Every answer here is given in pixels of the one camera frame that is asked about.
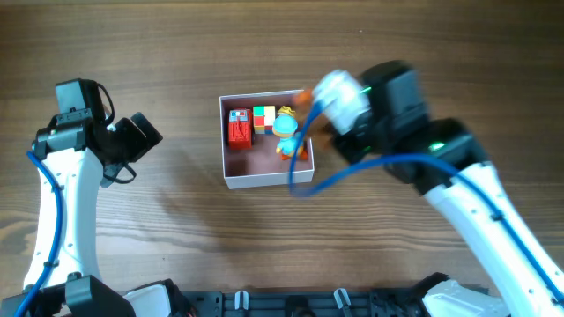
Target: toy figure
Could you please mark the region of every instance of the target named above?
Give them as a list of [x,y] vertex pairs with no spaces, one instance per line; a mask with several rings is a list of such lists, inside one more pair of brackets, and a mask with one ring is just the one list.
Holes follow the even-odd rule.
[[[290,107],[282,107],[278,111],[278,118],[274,121],[272,132],[280,136],[280,142],[276,147],[276,153],[280,154],[282,160],[291,158],[295,153],[296,142],[298,142],[300,132],[296,134],[298,122],[294,118],[295,111]],[[298,158],[308,159],[308,153],[304,151],[303,144],[298,148]]]

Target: colorful cube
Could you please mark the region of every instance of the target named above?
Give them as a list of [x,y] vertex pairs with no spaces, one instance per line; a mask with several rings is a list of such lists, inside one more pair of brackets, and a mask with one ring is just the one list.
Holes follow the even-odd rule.
[[276,119],[276,108],[274,106],[253,107],[253,126],[257,134],[273,134],[272,125]]

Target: wood grain surface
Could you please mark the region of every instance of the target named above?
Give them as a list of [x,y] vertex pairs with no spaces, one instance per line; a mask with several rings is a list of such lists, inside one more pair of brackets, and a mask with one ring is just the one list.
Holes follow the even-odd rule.
[[[491,287],[451,226],[383,171],[305,201],[285,187],[226,188],[220,95],[391,59],[419,69],[435,117],[473,130],[564,264],[561,2],[86,2],[0,7],[0,297],[21,291],[35,242],[40,186],[25,152],[57,111],[55,83],[75,77],[104,84],[117,117],[141,111],[165,138],[133,183],[99,193],[100,269],[118,291],[168,277],[184,290],[361,289],[435,271]],[[314,181],[345,166],[315,158]]]

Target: blue cable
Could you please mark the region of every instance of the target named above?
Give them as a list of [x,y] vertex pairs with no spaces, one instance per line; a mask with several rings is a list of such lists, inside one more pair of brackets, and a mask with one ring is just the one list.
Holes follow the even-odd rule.
[[[303,128],[300,132],[300,139],[299,142],[296,143],[296,149],[294,153],[297,153],[298,146],[303,144],[306,132],[309,129],[309,126],[314,121],[314,119],[321,114],[322,110],[319,104],[314,104],[312,107],[311,112],[308,115],[308,118],[304,122]],[[467,188],[469,188],[474,194],[476,194],[482,202],[486,204],[486,206],[492,211],[492,217],[498,219],[501,223],[501,226],[507,231],[509,237],[516,243],[519,250],[523,253],[525,258],[529,261],[531,266],[535,269],[538,276],[545,282],[546,287],[550,290],[550,292],[554,295],[555,302],[564,305],[564,294],[560,292],[558,287],[554,284],[553,280],[548,276],[548,274],[543,270],[540,263],[538,263],[535,256],[532,252],[525,246],[524,242],[519,237],[519,234],[513,229],[511,224],[508,220],[504,217],[503,212],[497,208],[494,201],[486,195],[486,193],[478,187],[474,182],[470,181],[462,174],[460,171],[452,166],[451,164],[433,157],[427,154],[397,154],[397,155],[387,155],[381,156],[380,158],[372,158],[354,165],[347,167],[346,169],[333,174],[328,179],[320,182],[319,184],[313,186],[312,188],[304,188],[298,190],[295,188],[295,183],[293,182],[293,172],[296,164],[296,157],[297,155],[293,155],[290,161],[290,172],[288,176],[288,187],[290,189],[290,193],[292,195],[298,197],[310,197],[313,195],[317,195],[320,192],[324,191],[325,189],[333,186],[338,181],[341,181],[348,177],[351,174],[358,173],[362,170],[371,168],[371,167],[378,167],[378,166],[385,166],[387,164],[396,164],[396,163],[422,163],[427,164],[429,166],[433,166],[434,168],[441,170],[452,177],[458,178]]]
[[[53,188],[53,193],[55,194],[55,199],[56,199],[55,236],[53,237],[53,245],[51,246],[51,251],[49,252],[49,257],[47,259],[47,262],[52,264],[56,260],[56,255],[59,250],[59,244],[61,243],[61,231],[63,230],[63,191],[59,187],[59,183],[56,181],[53,175],[51,175],[49,170],[39,161],[39,159],[32,152],[29,151],[27,153],[27,157],[29,157],[29,159],[37,166],[37,168],[41,171],[41,173],[43,173],[49,184],[51,184],[51,187]],[[18,310],[16,311],[15,314],[16,317],[23,317],[26,314],[27,310],[29,309],[29,306],[33,303],[35,296],[37,296],[37,293],[39,292],[41,286],[43,285],[43,283],[45,283],[45,280],[47,279],[49,274],[51,274],[52,270],[53,270],[52,266],[45,266],[43,268],[43,272],[41,272],[41,275],[37,279],[37,282],[35,282],[35,284],[33,285],[32,290],[30,290],[27,293],[26,298],[19,305]]]

